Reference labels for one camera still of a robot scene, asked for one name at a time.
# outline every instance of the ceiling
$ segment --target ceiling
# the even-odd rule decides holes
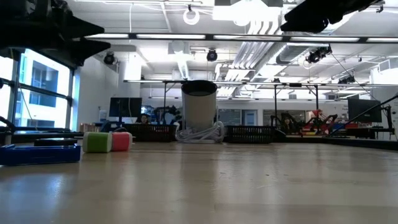
[[[135,33],[183,33],[183,34],[247,34],[250,25],[237,26],[233,21],[214,21],[211,10],[214,1],[203,1],[203,6],[193,6],[203,10],[195,25],[188,25],[183,19],[186,6],[165,5],[162,10],[160,4],[105,4],[103,2],[80,2],[67,0],[74,15],[80,19],[92,22],[105,28],[106,32],[135,32]],[[386,1],[384,11],[376,13],[377,7],[370,7],[364,12],[353,15],[348,22],[334,30],[332,35],[378,35],[398,36],[398,1]],[[170,41],[162,40],[109,40],[112,45],[134,45],[141,52],[146,66],[142,74],[146,79],[156,74],[171,74],[178,70],[177,62],[168,56]],[[220,41],[187,41],[194,56],[187,61],[189,70],[215,71],[216,65],[223,62],[233,62],[241,49],[242,42]],[[392,44],[331,44],[333,55],[327,56],[320,63],[309,65],[304,62],[305,54],[297,57],[293,64],[283,71],[284,79],[295,82],[308,79],[316,82],[327,82],[330,77],[353,69],[356,80],[360,83],[369,81],[369,68],[377,66],[378,62],[389,57],[398,56],[398,45]],[[207,62],[209,49],[216,49],[217,62]],[[269,51],[262,54],[265,58]],[[116,52],[122,60],[127,58],[128,52]],[[253,69],[258,72],[260,65]]]

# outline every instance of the blue object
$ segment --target blue object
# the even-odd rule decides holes
[[[21,146],[0,147],[0,165],[54,164],[80,161],[80,146]]]

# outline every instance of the black plastic crate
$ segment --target black plastic crate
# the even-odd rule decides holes
[[[271,126],[227,126],[225,142],[261,143],[272,142],[274,129]]]
[[[171,142],[175,140],[176,125],[123,124],[137,142]]]

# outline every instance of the black monitor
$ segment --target black monitor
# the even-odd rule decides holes
[[[111,98],[111,106],[109,107],[109,116],[138,118],[141,115],[142,98]]]
[[[365,112],[367,109],[380,104],[377,100],[358,100],[358,99],[348,99],[348,118],[353,119],[361,113]],[[374,108],[371,111],[363,114],[354,121],[358,122],[382,122],[381,118],[381,106]]]

